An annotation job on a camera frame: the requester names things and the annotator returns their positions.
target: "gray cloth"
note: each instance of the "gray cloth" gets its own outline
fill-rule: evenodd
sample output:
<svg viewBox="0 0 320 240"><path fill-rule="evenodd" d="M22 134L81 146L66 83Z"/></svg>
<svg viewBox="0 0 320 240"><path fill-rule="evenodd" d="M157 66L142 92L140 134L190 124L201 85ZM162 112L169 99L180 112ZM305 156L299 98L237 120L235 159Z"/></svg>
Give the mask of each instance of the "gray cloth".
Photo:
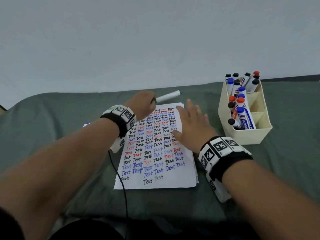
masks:
<svg viewBox="0 0 320 240"><path fill-rule="evenodd" d="M209 115L217 132L224 135L217 113L222 83L154 91L161 96L177 89L182 95L165 103L185 102L190 98ZM264 82L263 89L273 129L260 145L245 147L261 165L319 201L320 113L316 96L320 83ZM0 117L0 172L82 128L84 123L96 120L107 108L124 103L135 93L46 93L19 102ZM121 151L112 154L116 167L120 155ZM198 160L196 166L199 184L194 188L127 190L129 217L153 219L159 224L169 222L167 228L241 218L232 200L225 204L218 202ZM113 190L115 177L110 159L106 158L100 170L71 200L65 213L77 217L124 218L124 194L122 190Z"/></svg>

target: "black cable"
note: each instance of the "black cable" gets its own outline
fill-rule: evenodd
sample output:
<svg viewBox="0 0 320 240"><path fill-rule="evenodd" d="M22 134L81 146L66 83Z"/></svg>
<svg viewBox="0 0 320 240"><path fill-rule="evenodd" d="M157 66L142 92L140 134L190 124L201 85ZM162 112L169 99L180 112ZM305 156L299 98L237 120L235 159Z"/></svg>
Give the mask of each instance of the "black cable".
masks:
<svg viewBox="0 0 320 240"><path fill-rule="evenodd" d="M109 153L109 157L110 157L110 162L115 170L115 172L117 173L119 179L120 179L120 182L122 184L122 188L123 188L123 193L124 193L124 200L125 200L125 217L126 217L126 222L127 222L127 226L125 228L125 237L124 237L124 240L127 239L127 231L128 231L128 225L129 225L129 217L128 217L128 203L127 203L127 195L126 195L126 190L125 190L125 186L123 185L123 182L122 182L122 179L116 169L116 167L114 166L113 162L112 162L112 159L111 159L111 154L110 154L110 150L108 151Z"/></svg>

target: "marker holder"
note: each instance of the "marker holder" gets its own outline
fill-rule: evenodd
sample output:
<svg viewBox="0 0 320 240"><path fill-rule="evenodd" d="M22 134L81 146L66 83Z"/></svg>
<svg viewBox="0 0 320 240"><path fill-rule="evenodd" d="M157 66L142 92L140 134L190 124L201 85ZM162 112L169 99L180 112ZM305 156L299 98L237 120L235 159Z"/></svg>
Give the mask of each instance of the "marker holder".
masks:
<svg viewBox="0 0 320 240"><path fill-rule="evenodd" d="M228 124L231 113L228 108L229 96L225 82L222 86L218 115L227 137L231 137L240 145L260 144L272 129L261 82L258 84L255 92L247 93L246 102L250 108L252 118L257 127L256 129L236 130L232 125Z"/></svg>

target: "wall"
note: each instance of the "wall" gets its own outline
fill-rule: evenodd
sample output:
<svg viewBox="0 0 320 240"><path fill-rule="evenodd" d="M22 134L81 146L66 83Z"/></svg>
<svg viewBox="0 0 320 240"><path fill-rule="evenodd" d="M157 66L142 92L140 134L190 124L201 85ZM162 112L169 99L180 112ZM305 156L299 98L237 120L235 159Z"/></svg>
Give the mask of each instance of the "wall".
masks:
<svg viewBox="0 0 320 240"><path fill-rule="evenodd" d="M320 0L0 0L0 104L320 73Z"/></svg>

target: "stack of paper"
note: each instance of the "stack of paper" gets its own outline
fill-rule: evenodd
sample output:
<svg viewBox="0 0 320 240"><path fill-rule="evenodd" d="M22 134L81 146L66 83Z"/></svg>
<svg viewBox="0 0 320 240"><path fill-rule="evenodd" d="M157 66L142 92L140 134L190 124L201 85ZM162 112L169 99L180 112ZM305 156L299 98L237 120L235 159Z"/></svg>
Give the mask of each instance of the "stack of paper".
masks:
<svg viewBox="0 0 320 240"><path fill-rule="evenodd" d="M172 135L182 131L176 106L157 105L155 111L128 131L118 173L125 189L189 188L198 183L190 150ZM122 190L116 176L115 190Z"/></svg>

